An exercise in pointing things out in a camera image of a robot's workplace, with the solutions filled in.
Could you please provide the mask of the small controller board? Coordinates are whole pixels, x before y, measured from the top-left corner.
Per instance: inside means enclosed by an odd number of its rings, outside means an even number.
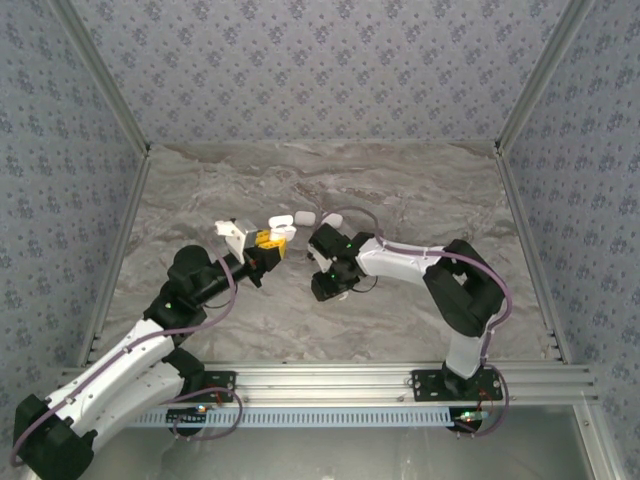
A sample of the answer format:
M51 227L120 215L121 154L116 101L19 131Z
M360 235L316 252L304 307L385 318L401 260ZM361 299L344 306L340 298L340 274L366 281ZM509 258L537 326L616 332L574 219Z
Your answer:
M206 423L207 410L199 407L170 408L165 414L168 425L180 428L195 428Z
M450 414L453 421L452 429L468 434L477 433L483 421L489 418L489 413L486 411L465 408L452 408Z

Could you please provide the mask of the grey metal sheet panel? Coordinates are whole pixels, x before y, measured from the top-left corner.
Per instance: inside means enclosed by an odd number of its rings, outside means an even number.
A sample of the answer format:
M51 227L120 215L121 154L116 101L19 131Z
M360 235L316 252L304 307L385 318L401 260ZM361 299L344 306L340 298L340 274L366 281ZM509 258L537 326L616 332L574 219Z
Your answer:
M595 480L571 409L516 407L492 434L445 428L240 428L177 442L132 428L81 480Z

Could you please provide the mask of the aluminium side rail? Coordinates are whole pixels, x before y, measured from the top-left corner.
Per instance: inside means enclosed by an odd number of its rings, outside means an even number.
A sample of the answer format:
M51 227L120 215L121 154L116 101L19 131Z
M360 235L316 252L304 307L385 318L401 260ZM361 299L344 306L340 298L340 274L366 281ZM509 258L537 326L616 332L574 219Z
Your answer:
M107 263L106 274L98 290L96 303L89 317L87 328L85 329L83 342L76 362L78 367L84 367L89 363L94 342L101 336L103 325L115 292L122 262L125 257L125 250L142 198L149 168L149 152L145 152L137 168L132 190L126 203L124 216Z
M516 229L519 234L523 255L531 278L532 286L540 308L542 320L549 332L551 357L563 364L571 364L572 356L564 336L551 290L545 276L542 261L538 255L533 233L531 231L524 205L520 198L514 175L508 159L500 146L495 148L496 162L505 189L506 197Z

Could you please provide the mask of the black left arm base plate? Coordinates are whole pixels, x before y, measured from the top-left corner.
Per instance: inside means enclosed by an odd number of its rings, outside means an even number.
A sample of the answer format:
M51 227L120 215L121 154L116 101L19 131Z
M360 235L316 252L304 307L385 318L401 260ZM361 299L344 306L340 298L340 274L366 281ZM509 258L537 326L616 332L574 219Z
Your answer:
M186 400L181 400L181 403L231 403L234 399L230 393L227 393L227 390L235 390L236 376L235 371L220 370L204 370L190 374L186 377L179 393L173 396L173 401L175 397L198 392L198 395Z

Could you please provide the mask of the aluminium mounting rail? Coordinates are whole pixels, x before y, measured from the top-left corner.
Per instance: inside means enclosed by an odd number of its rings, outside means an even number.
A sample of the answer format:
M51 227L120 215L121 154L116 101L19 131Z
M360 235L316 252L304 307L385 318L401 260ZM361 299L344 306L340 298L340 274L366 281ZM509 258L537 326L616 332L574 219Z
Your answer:
M590 368L552 361L497 361L513 405L594 404ZM433 362L208 362L207 370L237 373L235 391L261 407L400 406L414 402L411 372Z

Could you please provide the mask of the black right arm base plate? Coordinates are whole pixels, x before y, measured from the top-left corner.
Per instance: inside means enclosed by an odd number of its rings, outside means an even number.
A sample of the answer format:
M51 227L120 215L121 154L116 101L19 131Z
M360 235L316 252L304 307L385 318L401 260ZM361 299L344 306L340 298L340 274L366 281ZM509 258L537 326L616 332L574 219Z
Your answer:
M486 368L480 368L469 379L463 379L444 368L413 370L410 385L416 402L474 402L484 398L504 398L498 374Z

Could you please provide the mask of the aluminium corner post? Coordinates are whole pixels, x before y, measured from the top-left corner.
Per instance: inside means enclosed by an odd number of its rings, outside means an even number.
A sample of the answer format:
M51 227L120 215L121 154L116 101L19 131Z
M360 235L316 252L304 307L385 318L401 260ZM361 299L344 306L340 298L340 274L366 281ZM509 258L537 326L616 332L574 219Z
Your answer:
M495 140L499 156L505 157L513 147L594 3L595 0L567 0L523 90Z
M72 1L47 0L47 2L110 107L124 135L139 154L146 156L148 143L144 134Z

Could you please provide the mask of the aluminium lower frame leg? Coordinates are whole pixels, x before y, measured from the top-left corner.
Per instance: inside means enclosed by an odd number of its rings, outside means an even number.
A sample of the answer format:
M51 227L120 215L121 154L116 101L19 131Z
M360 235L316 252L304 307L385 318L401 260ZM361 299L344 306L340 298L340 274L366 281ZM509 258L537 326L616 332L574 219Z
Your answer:
M579 404L573 407L588 463L595 480L617 480L612 461L610 441L606 436L603 414L597 405Z

